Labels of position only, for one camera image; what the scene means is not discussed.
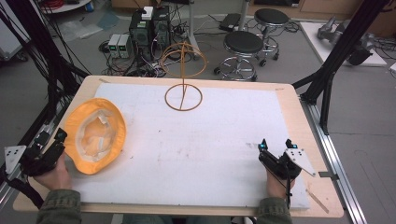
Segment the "person's arm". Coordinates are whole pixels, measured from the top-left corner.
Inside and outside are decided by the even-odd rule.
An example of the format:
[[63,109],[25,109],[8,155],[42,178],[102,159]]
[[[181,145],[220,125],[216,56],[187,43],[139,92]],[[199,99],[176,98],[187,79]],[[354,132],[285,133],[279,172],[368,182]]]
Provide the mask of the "person's arm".
[[79,224],[81,223],[80,195],[72,190],[69,173],[64,164],[63,154],[55,169],[34,179],[50,190],[38,211],[36,224]]
[[268,198],[260,202],[258,224],[289,224],[292,223],[289,209],[286,205],[286,189],[276,177],[267,170]]

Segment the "aluminum frame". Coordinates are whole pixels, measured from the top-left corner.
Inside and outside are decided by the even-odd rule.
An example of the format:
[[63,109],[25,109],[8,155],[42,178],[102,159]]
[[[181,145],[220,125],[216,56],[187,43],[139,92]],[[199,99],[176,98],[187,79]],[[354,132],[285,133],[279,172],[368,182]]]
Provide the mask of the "aluminum frame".
[[358,199],[347,179],[347,174],[344,167],[338,157],[337,151],[332,143],[332,139],[329,135],[323,132],[320,127],[320,111],[316,105],[309,105],[306,102],[302,102],[303,106],[306,106],[311,121],[318,132],[318,137],[321,143],[321,149],[326,156],[326,162],[329,165],[329,170],[332,174],[338,175],[338,179],[334,180],[334,184],[337,187],[339,193],[342,196],[344,206],[346,207],[349,217],[354,224],[367,224],[366,218],[361,210]]

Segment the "sleeve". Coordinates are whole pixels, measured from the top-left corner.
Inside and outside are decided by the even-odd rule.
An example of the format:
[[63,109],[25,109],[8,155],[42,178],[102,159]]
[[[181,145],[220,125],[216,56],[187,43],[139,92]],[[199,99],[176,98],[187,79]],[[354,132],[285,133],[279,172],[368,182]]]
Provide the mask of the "sleeve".
[[290,212],[281,198],[266,198],[260,202],[258,224],[289,224],[292,223]]
[[38,211],[36,224],[81,223],[80,195],[71,189],[56,189],[49,192]]

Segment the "metal stool legs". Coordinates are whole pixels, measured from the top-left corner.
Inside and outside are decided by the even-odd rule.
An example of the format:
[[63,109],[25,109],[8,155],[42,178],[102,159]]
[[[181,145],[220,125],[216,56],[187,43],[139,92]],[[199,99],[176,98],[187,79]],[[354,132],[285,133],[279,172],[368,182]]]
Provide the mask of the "metal stool legs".
[[221,74],[221,79],[229,78],[235,81],[257,80],[256,70],[253,64],[241,56],[225,59],[215,68],[215,74]]
[[260,61],[260,66],[264,67],[265,64],[267,63],[267,56],[269,52],[274,52],[276,53],[273,56],[274,60],[277,60],[279,57],[279,44],[271,37],[269,36],[269,29],[270,27],[265,27],[265,29],[262,31],[262,42],[264,44],[264,47],[262,48],[263,56],[262,60]]

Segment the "orange hard hat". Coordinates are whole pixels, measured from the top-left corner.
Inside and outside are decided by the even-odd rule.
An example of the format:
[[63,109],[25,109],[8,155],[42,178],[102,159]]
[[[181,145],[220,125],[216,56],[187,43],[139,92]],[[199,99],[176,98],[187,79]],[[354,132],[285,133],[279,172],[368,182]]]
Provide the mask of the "orange hard hat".
[[64,125],[65,152],[77,169],[93,175],[114,161],[126,136],[119,109],[103,98],[93,98],[77,107]]

